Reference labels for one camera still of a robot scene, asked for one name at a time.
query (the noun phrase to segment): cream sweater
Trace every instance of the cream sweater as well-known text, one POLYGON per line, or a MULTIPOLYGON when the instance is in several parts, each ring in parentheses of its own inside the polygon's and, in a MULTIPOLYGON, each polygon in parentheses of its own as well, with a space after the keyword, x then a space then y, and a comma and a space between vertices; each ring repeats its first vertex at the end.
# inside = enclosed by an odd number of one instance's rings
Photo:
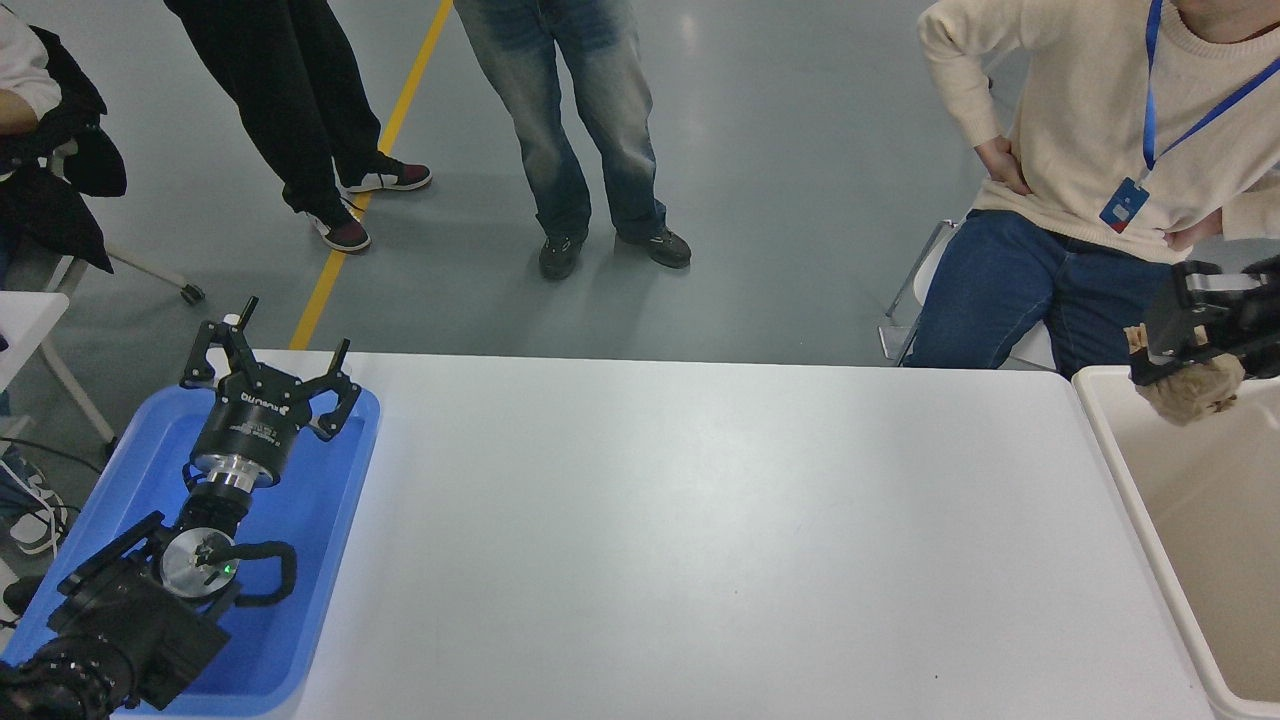
MULTIPOLYGON (((942 0, 919 20, 920 41, 947 110, 969 145, 1004 129, 980 55, 1030 54, 1009 138, 1033 195, 986 181, 974 208, 1012 210, 1037 225, 1176 263, 1165 231, 1222 209, 1224 237, 1280 238, 1280 74, 1156 163, 1151 199, 1123 234, 1098 213, 1125 177, 1146 170, 1148 0, 942 0)), ((1165 0, 1151 83, 1157 156, 1224 97, 1280 56, 1280 29, 1233 45, 1193 35, 1165 0)))

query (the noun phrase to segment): white plastic bin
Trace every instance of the white plastic bin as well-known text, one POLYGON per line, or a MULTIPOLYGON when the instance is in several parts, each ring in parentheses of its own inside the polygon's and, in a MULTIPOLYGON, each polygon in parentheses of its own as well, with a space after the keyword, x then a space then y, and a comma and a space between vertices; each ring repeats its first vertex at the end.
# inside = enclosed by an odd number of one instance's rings
POLYGON ((1074 384, 1215 712, 1280 720, 1280 379, 1184 428, 1128 368, 1074 384))

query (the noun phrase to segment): shoe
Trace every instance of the shoe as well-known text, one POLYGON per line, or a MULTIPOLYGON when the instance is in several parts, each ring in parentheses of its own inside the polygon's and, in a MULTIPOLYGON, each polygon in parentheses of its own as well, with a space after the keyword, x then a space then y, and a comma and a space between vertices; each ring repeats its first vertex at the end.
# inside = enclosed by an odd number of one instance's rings
POLYGON ((324 243, 338 252, 360 252, 372 243, 365 225, 340 201, 315 213, 306 213, 324 243))
POLYGON ((616 236, 616 238, 627 245, 644 247, 649 251, 650 260, 668 268, 687 268, 690 259, 694 256, 694 251, 689 249, 685 238, 671 232, 668 228, 662 228, 662 233, 658 237, 645 240, 627 240, 621 234, 616 236))
POLYGON ((543 277, 549 281, 562 281, 573 272, 577 265, 577 256, 582 252, 585 237, 577 240, 571 237, 548 237, 543 243, 541 252, 538 254, 538 268, 543 277))
POLYGON ((417 190, 431 183, 431 170, 426 165, 406 165, 394 158, 388 158, 381 152, 374 160, 374 167, 369 168, 365 177, 355 184, 343 183, 342 188, 349 193, 369 192, 370 190, 417 190))

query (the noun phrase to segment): white table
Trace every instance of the white table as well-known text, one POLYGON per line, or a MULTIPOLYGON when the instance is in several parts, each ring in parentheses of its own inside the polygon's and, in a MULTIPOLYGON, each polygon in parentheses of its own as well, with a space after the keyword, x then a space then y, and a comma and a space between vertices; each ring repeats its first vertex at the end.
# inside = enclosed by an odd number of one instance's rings
POLYGON ((348 364, 381 430, 293 717, 1212 716, 1057 375, 348 364))
POLYGON ((0 350, 0 389, 9 387, 67 305, 60 292, 0 291, 0 334, 9 341, 9 348, 0 350))

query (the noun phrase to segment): blue tray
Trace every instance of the blue tray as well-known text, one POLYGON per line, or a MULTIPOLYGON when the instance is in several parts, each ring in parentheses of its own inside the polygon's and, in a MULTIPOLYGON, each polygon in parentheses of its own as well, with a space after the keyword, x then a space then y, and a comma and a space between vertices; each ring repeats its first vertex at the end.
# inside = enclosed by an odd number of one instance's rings
MULTIPOLYGON (((312 409, 332 410, 333 397, 321 396, 312 409)), ((212 402, 211 391, 172 387, 142 404, 5 648, 6 662, 24 661, 52 639, 46 621, 65 600, 56 585, 82 561, 152 510, 164 512, 166 525, 177 519, 187 498, 182 466, 212 402)), ((320 442, 303 429, 280 483, 253 492, 236 539, 293 544, 297 587, 279 605, 228 610, 219 625, 230 642, 165 714, 252 717, 270 712, 298 688, 320 638, 378 420, 378 398, 365 389, 333 441, 320 442)), ((247 593, 271 592, 279 584, 279 562, 243 562, 237 578, 247 593)), ((132 712, 159 714, 146 703, 132 712)))

